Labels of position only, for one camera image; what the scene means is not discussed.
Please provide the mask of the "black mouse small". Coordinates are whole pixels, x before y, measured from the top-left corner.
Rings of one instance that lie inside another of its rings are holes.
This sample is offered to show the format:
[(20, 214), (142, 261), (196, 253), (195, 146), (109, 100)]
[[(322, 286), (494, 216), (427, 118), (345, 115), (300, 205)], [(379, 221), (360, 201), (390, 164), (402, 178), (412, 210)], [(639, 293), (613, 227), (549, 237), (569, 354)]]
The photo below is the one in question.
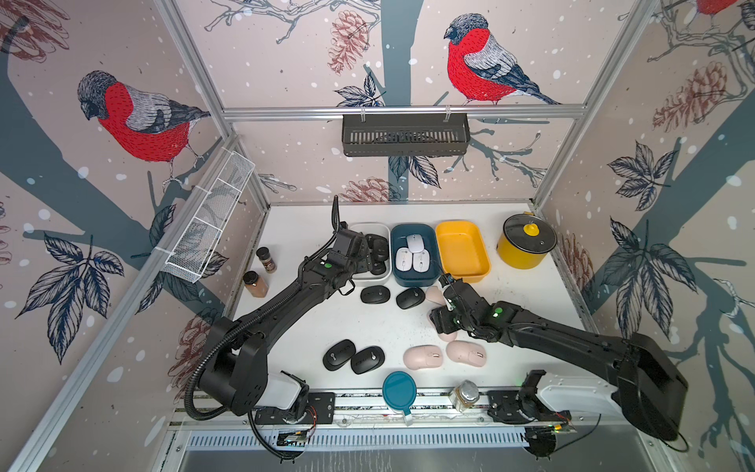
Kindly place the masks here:
[(380, 277), (387, 272), (387, 265), (384, 262), (375, 262), (372, 265), (370, 273), (376, 277)]

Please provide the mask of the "white mouse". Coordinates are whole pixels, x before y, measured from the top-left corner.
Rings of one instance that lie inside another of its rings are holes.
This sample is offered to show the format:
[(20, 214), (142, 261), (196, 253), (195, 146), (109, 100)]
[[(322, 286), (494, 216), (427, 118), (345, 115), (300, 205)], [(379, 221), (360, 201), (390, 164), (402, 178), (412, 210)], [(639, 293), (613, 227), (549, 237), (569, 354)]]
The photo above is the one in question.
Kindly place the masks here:
[(406, 236), (407, 249), (413, 253), (422, 253), (425, 250), (423, 237), (420, 234), (410, 234)]
[(412, 269), (416, 273), (426, 273), (432, 263), (431, 255), (428, 250), (422, 250), (412, 254)]
[(413, 269), (413, 253), (406, 247), (401, 247), (396, 251), (394, 257), (395, 269), (406, 273)]

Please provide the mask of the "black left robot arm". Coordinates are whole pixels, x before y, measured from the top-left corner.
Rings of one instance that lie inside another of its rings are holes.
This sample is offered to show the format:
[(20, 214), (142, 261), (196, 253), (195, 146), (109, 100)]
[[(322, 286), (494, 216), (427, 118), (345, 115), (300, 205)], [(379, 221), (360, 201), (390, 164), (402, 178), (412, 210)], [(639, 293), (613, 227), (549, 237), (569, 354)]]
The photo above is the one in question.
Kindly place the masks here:
[(296, 278), (281, 293), (237, 320), (223, 319), (210, 328), (184, 393), (184, 409), (192, 419), (253, 411), (267, 390), (267, 357), (277, 340), (334, 293), (356, 288), (354, 275), (365, 273), (372, 261), (366, 237), (340, 218), (338, 198), (331, 224), (330, 240), (300, 263)]

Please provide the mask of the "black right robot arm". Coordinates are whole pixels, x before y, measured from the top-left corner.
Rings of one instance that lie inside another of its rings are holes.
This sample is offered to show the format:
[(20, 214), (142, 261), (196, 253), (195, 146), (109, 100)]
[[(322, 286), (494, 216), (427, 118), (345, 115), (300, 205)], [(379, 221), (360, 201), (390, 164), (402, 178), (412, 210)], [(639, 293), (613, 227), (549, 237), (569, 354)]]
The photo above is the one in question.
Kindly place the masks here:
[(519, 305), (491, 304), (451, 275), (438, 283), (446, 306), (432, 310), (430, 319), (440, 334), (464, 330), (485, 342), (532, 349), (579, 367), (617, 389), (611, 399), (636, 429), (666, 442), (680, 437), (688, 382), (654, 339), (591, 334)]

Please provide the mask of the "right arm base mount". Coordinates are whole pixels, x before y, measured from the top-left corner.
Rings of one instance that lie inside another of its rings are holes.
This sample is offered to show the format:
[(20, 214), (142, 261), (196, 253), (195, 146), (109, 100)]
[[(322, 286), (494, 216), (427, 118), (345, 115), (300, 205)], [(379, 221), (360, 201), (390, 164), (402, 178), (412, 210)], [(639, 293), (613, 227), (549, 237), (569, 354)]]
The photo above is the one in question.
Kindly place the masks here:
[(545, 370), (533, 370), (527, 374), (520, 387), (487, 391), (488, 415), (495, 422), (510, 426), (537, 422), (560, 425), (570, 423), (571, 414), (568, 410), (552, 410), (538, 397), (538, 384), (546, 373)]

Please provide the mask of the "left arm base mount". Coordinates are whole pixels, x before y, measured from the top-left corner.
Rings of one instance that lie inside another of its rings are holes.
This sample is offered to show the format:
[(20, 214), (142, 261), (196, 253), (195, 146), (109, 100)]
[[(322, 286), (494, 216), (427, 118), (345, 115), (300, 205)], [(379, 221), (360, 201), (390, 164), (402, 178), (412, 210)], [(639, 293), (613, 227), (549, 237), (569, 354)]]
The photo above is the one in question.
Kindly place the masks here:
[(335, 393), (312, 391), (304, 380), (281, 371), (269, 375), (253, 418), (257, 425), (263, 426), (330, 425), (335, 400)]

